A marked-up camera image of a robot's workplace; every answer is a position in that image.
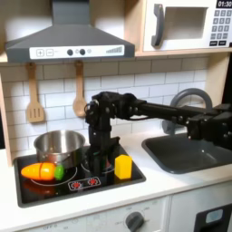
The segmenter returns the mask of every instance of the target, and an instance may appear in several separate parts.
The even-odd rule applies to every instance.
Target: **digital clock display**
[[[232,0],[217,0],[217,8],[232,8]]]

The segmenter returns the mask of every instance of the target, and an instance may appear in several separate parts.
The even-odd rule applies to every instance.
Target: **stove knob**
[[[73,55],[73,50],[71,50],[71,49],[69,49],[68,51],[67,51],[67,53],[68,53],[68,55]]]
[[[81,50],[80,50],[80,54],[81,54],[81,55],[85,55],[85,50],[84,50],[84,49],[81,49]]]
[[[130,232],[136,232],[144,223],[144,217],[140,212],[133,212],[126,218],[126,225]]]

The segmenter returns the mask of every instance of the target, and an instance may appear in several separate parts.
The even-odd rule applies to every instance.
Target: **microwave door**
[[[216,1],[147,2],[144,52],[209,48]]]

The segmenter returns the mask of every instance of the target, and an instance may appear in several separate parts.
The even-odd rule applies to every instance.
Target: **range hood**
[[[53,0],[53,25],[6,43],[10,63],[134,57],[134,44],[90,25],[89,0]]]

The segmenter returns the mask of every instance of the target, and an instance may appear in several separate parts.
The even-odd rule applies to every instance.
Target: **wooden spoon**
[[[29,89],[30,89],[30,96],[31,96],[31,102],[29,103],[26,109],[27,120],[29,120],[30,122],[43,121],[44,120],[44,108],[39,103],[38,97],[37,97],[36,79],[35,79],[35,70],[36,70],[35,63],[28,63],[26,65],[26,69],[27,69],[28,77],[29,77]]]
[[[83,63],[77,62],[76,66],[76,98],[73,103],[73,110],[78,117],[84,117],[86,101],[83,98]]]

